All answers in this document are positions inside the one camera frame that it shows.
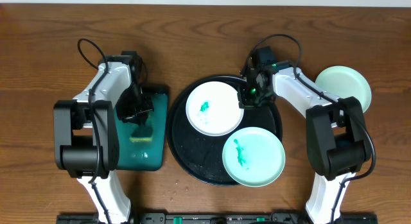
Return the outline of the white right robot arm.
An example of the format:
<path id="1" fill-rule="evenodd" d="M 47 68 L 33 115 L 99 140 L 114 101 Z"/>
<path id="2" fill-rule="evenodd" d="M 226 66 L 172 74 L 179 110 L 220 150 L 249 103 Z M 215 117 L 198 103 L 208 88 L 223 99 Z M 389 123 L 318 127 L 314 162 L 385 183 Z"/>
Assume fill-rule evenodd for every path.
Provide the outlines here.
<path id="1" fill-rule="evenodd" d="M 346 223 L 340 214 L 346 188 L 351 181 L 369 176 L 376 163 L 360 102 L 321 89 L 290 62 L 245 66 L 240 74 L 247 82 L 238 90 L 241 108 L 259 107 L 277 96 L 306 120 L 308 160 L 315 178 L 306 215 L 300 220 Z"/>

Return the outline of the green yellow sponge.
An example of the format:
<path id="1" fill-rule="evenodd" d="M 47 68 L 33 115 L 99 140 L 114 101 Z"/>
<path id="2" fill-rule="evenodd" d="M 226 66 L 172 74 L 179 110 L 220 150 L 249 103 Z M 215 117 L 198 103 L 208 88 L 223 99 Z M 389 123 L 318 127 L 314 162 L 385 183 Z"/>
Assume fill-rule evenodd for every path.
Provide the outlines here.
<path id="1" fill-rule="evenodd" d="M 151 142 L 153 138 L 152 119 L 149 117 L 144 123 L 139 125 L 131 134 L 131 142 Z"/>

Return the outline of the white pink plate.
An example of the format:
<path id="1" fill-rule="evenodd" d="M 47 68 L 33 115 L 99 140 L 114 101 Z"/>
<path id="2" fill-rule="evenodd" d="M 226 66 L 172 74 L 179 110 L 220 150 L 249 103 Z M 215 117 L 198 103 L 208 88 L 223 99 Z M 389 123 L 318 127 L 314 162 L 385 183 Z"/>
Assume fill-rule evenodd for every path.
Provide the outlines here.
<path id="1" fill-rule="evenodd" d="M 212 137 L 232 132 L 243 115 L 237 90 L 224 82 L 205 82 L 195 87 L 186 101 L 186 116 L 191 126 Z"/>

